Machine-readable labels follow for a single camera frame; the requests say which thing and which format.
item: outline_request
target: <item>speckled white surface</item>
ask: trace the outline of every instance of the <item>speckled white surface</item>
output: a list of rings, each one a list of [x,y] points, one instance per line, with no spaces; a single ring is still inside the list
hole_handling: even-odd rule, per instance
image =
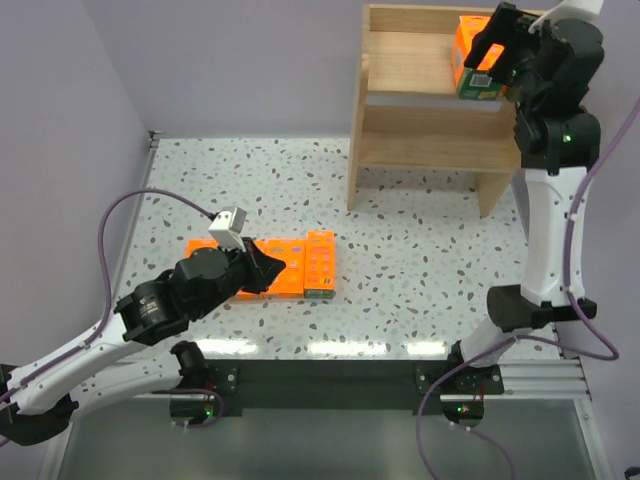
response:
[[[229,302],[191,324],[212,356],[444,358],[484,317],[492,285],[519,283],[525,236],[509,190],[480,219],[473,177],[433,170],[363,169],[346,210],[348,139],[165,139],[149,186],[216,211],[248,212],[244,235],[337,234],[332,301]],[[119,294],[184,256],[209,221],[167,198],[143,202]],[[540,332],[555,338],[550,328]],[[176,342],[148,349],[152,356]],[[505,359],[555,359],[524,342]]]

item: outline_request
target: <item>small orange box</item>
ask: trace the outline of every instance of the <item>small orange box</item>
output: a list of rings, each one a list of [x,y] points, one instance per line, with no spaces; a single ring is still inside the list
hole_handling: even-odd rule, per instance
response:
[[[268,297],[291,298],[304,295],[305,246],[306,241],[302,239],[267,240],[264,253],[287,264],[287,268],[271,284],[266,294]]]
[[[234,297],[236,300],[251,300],[260,298],[295,298],[304,295],[304,266],[306,240],[272,238],[269,240],[254,240],[256,247],[270,257],[284,261],[287,267],[278,275],[266,293],[255,295],[240,291]],[[199,248],[217,248],[218,242],[213,238],[196,238],[189,240],[186,256],[189,257]]]
[[[255,243],[256,247],[258,247],[258,250],[260,250],[262,253],[267,253],[265,250],[265,244],[267,242],[265,240],[254,240],[253,243]],[[256,298],[264,298],[264,293],[256,295],[255,293],[247,293],[240,290],[234,298],[236,300],[253,300]]]
[[[331,299],[335,296],[336,242],[333,232],[312,230],[307,235],[305,298]]]
[[[456,92],[460,98],[471,100],[494,100],[500,94],[502,85],[493,82],[486,72],[502,54],[504,47],[491,46],[477,69],[466,68],[464,61],[471,51],[473,37],[484,30],[491,17],[478,15],[462,15],[456,31],[451,52],[453,76]]]

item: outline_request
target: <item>purple cable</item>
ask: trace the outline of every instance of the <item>purple cable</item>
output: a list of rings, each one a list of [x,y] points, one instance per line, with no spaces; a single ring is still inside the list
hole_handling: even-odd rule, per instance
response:
[[[598,173],[600,168],[602,168],[605,162],[609,159],[609,157],[611,156],[613,151],[616,149],[616,147],[620,144],[620,142],[626,135],[627,131],[633,124],[634,120],[638,116],[638,113],[640,113],[640,98],[636,100],[636,104],[631,110],[631,113],[629,113],[629,116],[627,117],[627,119],[624,121],[624,123],[622,124],[618,132],[614,135],[613,140],[611,141],[609,146],[605,149],[602,156],[593,165],[591,170],[589,170],[587,175],[584,177],[584,179],[580,183],[580,186],[578,186],[578,191],[576,192],[576,195],[573,198],[573,203],[571,204],[571,209],[569,210],[569,215],[573,215],[578,212],[578,209],[580,208],[580,202],[582,201],[584,194],[589,188],[589,185],[593,181],[593,178]],[[573,245],[573,231],[574,231],[574,222],[568,221],[567,230],[564,238],[564,248],[563,248],[562,279],[563,279],[564,285],[571,285],[571,247]],[[620,352],[618,352],[616,347],[609,341],[609,339],[607,339],[607,337],[605,337],[601,332],[599,332],[593,326],[593,324],[591,323],[591,320],[587,318],[582,308],[580,308],[580,305],[578,305],[578,301],[575,295],[570,291],[567,291],[566,294],[567,294],[567,298],[569,299],[569,302],[571,303],[571,306],[575,310],[576,314],[578,315],[582,323],[589,329],[589,331],[593,335],[596,336],[598,340],[600,340],[611,351],[611,355],[608,355],[608,356],[607,355],[590,355],[590,356],[592,358],[597,358],[599,360],[606,360],[606,361],[617,360],[618,358],[620,358]]]
[[[627,131],[629,130],[629,128],[633,124],[633,122],[636,119],[636,117],[638,116],[638,113],[640,113],[640,97],[638,98],[638,100],[636,100],[636,103],[635,103],[633,109],[631,110],[631,112],[629,113],[629,116],[623,122],[623,124],[620,127],[620,129],[618,130],[618,132],[614,135],[613,140],[611,141],[609,146],[605,149],[605,151],[602,154],[602,156],[594,164],[594,166],[591,168],[591,170],[589,170],[589,172],[587,173],[585,178],[580,183],[580,186],[578,187],[578,190],[577,190],[577,192],[576,192],[576,194],[574,196],[573,203],[571,204],[571,209],[569,210],[569,214],[570,215],[573,215],[573,214],[578,212],[578,209],[580,208],[580,202],[582,201],[582,198],[584,197],[584,194],[586,193],[587,189],[589,188],[589,185],[593,181],[593,178],[598,173],[598,171],[600,170],[602,165],[604,165],[604,163],[609,159],[609,157],[611,156],[613,151],[616,149],[616,147],[618,146],[618,144],[622,140],[622,138],[624,138],[625,134],[627,133]],[[566,229],[566,233],[565,233],[564,245],[563,245],[563,272],[562,272],[562,275],[563,275],[564,285],[571,285],[571,247],[573,245],[573,233],[574,233],[574,223],[572,221],[568,221],[567,222],[567,229]],[[610,355],[603,355],[603,354],[600,354],[600,353],[588,352],[588,351],[583,350],[581,348],[569,347],[569,346],[563,345],[563,344],[561,344],[559,342],[554,342],[553,340],[548,340],[546,338],[538,337],[538,336],[535,336],[535,335],[518,335],[518,336],[514,336],[514,337],[511,337],[511,338],[508,338],[506,340],[503,340],[502,342],[499,342],[498,344],[494,345],[490,349],[488,349],[488,350],[476,355],[471,360],[468,360],[468,361],[462,363],[461,365],[458,365],[456,368],[454,368],[453,370],[447,372],[445,375],[440,377],[438,380],[436,380],[431,385],[431,387],[429,387],[429,390],[427,390],[427,393],[424,395],[424,397],[422,397],[422,401],[420,402],[420,408],[418,409],[418,417],[416,419],[416,443],[418,444],[418,452],[420,453],[420,457],[422,458],[422,463],[424,463],[424,466],[426,467],[426,469],[429,471],[429,473],[431,474],[431,476],[435,480],[439,480],[440,477],[438,477],[438,475],[435,472],[435,469],[433,468],[433,466],[431,465],[429,459],[427,458],[427,455],[424,452],[424,447],[423,447],[423,444],[422,444],[422,415],[423,415],[423,412],[424,412],[424,408],[427,405],[427,401],[428,401],[429,397],[433,394],[435,389],[439,385],[441,385],[443,382],[445,382],[446,380],[451,378],[453,375],[455,375],[456,373],[461,371],[462,369],[470,366],[471,364],[477,362],[478,360],[481,360],[481,359],[483,359],[485,357],[488,357],[489,355],[492,355],[493,353],[497,352],[501,348],[503,348],[503,347],[509,345],[510,343],[515,342],[515,341],[517,341],[519,339],[521,339],[521,340],[532,340],[532,341],[536,341],[536,342],[540,342],[540,343],[545,343],[547,345],[552,345],[552,346],[561,348],[563,350],[568,350],[568,351],[571,351],[571,352],[575,352],[575,353],[577,353],[579,355],[582,355],[582,356],[585,356],[585,357],[594,358],[594,359],[597,359],[597,360],[614,361],[614,360],[617,360],[618,358],[620,358],[620,353],[618,352],[618,349],[611,343],[611,341],[609,339],[607,339],[606,336],[604,336],[601,332],[599,332],[596,329],[596,327],[592,324],[591,320],[589,320],[587,318],[586,314],[584,313],[584,311],[582,310],[582,308],[578,304],[578,300],[576,299],[575,295],[573,295],[573,293],[570,292],[570,291],[566,291],[565,293],[567,295],[567,298],[569,299],[569,303],[571,304],[571,307],[574,309],[574,311],[578,315],[578,318],[587,327],[587,329],[596,338],[598,338],[598,340],[600,340],[607,347],[607,349],[609,349],[611,354]],[[457,426],[459,428],[463,428],[463,429],[466,430],[466,428],[461,426],[461,425],[457,425]],[[487,435],[486,433],[476,431],[475,429],[470,429],[469,431],[470,431],[470,433],[473,433],[474,435],[487,440],[489,443],[491,443],[496,448],[498,448],[498,450],[500,450],[500,452],[504,456],[505,460],[509,464],[509,469],[510,469],[510,472],[511,472],[511,480],[515,480],[517,478],[516,470],[515,470],[515,464],[513,462],[513,459],[509,455],[509,452],[507,451],[507,449],[500,442],[498,442],[496,439],[494,439],[490,435]]]
[[[220,404],[220,408],[218,409],[218,413],[216,414],[215,417],[213,417],[212,420],[209,420],[208,422],[200,423],[198,425],[187,425],[188,429],[210,427],[211,425],[216,423],[218,420],[220,420],[224,415],[224,400],[222,399],[222,396],[219,393],[214,392],[213,390],[207,390],[204,388],[175,388],[173,390],[169,390],[168,393],[173,393],[173,394],[192,393],[192,394],[203,394],[203,395],[209,395],[209,396],[213,395],[216,398],[216,400],[218,400],[218,403]]]
[[[512,338],[507,338],[507,339],[501,341],[500,343],[494,345],[489,350],[487,350],[485,352],[482,352],[482,353],[476,355],[475,357],[473,357],[472,359],[467,360],[464,363],[461,363],[460,365],[458,365],[454,369],[449,370],[447,373],[445,373],[443,376],[441,376],[438,380],[433,382],[431,384],[431,386],[429,387],[429,390],[427,390],[427,393],[425,393],[424,397],[422,397],[422,401],[420,402],[420,407],[418,408],[418,417],[416,418],[416,443],[418,444],[418,452],[420,453],[420,457],[422,458],[422,463],[424,464],[424,466],[426,467],[428,472],[431,474],[431,476],[434,478],[434,480],[440,480],[440,477],[438,476],[438,474],[436,473],[435,469],[433,468],[433,465],[431,465],[431,462],[429,461],[429,458],[427,457],[427,454],[424,452],[424,446],[422,444],[422,415],[423,415],[424,409],[425,409],[425,407],[427,405],[427,401],[429,400],[429,397],[433,394],[433,392],[436,390],[436,388],[438,388],[443,382],[447,381],[449,378],[453,377],[459,371],[467,368],[472,363],[475,363],[478,360],[481,360],[484,357],[497,352],[501,348],[506,347],[507,345],[509,345],[511,343],[514,343],[515,341],[516,341],[516,339],[513,338],[513,337]],[[495,447],[497,447],[502,452],[502,455],[504,456],[504,458],[507,460],[507,463],[509,464],[509,470],[511,471],[511,480],[515,480],[516,479],[515,465],[513,463],[513,460],[511,458],[511,456],[509,455],[509,452],[507,452],[506,448],[504,448],[500,443],[498,443],[497,440],[494,440],[492,437],[490,437],[486,433],[477,432],[474,429],[471,429],[469,431],[470,431],[470,433],[473,433],[474,435],[477,435],[477,436],[479,436],[481,438],[484,438],[485,440],[489,441],[490,443],[492,443]]]
[[[106,255],[104,253],[104,230],[105,230],[105,227],[107,226],[107,220],[109,219],[109,216],[111,215],[111,212],[113,212],[113,210],[121,202],[123,202],[127,198],[133,197],[135,195],[143,195],[145,193],[153,193],[153,194],[156,194],[156,195],[165,195],[167,197],[174,198],[174,199],[184,203],[185,205],[197,210],[202,215],[204,215],[205,217],[207,217],[209,219],[212,219],[212,220],[213,220],[213,218],[215,216],[212,212],[209,212],[209,211],[205,210],[201,206],[196,205],[191,200],[188,200],[188,199],[186,199],[185,197],[183,197],[181,195],[178,195],[178,194],[173,193],[173,192],[169,192],[167,190],[159,190],[159,189],[156,189],[156,188],[144,188],[142,190],[135,190],[133,192],[127,193],[125,195],[122,195],[121,197],[118,197],[116,200],[114,200],[111,203],[111,205],[109,205],[107,207],[107,209],[105,210],[104,214],[102,215],[102,218],[100,219],[100,226],[98,227],[98,258],[100,260],[100,270],[102,272],[102,280],[103,280],[103,283],[104,283],[104,294],[105,294],[104,311],[102,312],[102,319],[100,320],[100,323],[98,324],[98,328],[84,340],[84,343],[87,344],[87,345],[91,344],[91,342],[93,342],[96,338],[98,338],[98,336],[100,336],[100,334],[104,331],[104,329],[107,327],[107,322],[109,321],[109,314],[111,313],[111,302],[112,302],[112,298],[111,298],[112,297],[111,279],[109,278],[109,268],[107,267],[107,258],[106,258]],[[60,356],[54,358],[53,360],[50,360],[49,362],[45,363],[40,368],[34,370],[29,375],[26,375],[20,381],[20,385],[26,385],[27,383],[31,382],[32,380],[34,380],[38,376],[42,375],[44,372],[46,372],[50,368],[58,365],[60,362],[65,361],[69,357],[72,357],[73,355],[75,355],[76,353],[80,352],[81,350],[82,350],[82,347],[80,347],[80,346],[76,346],[76,347],[73,347],[73,348],[69,349],[67,352],[61,354]],[[17,392],[17,389],[15,389],[15,388],[10,389],[9,391],[7,391],[4,395],[2,395],[0,397],[0,404],[8,401],[9,398],[11,397],[11,395],[13,395],[16,392]]]

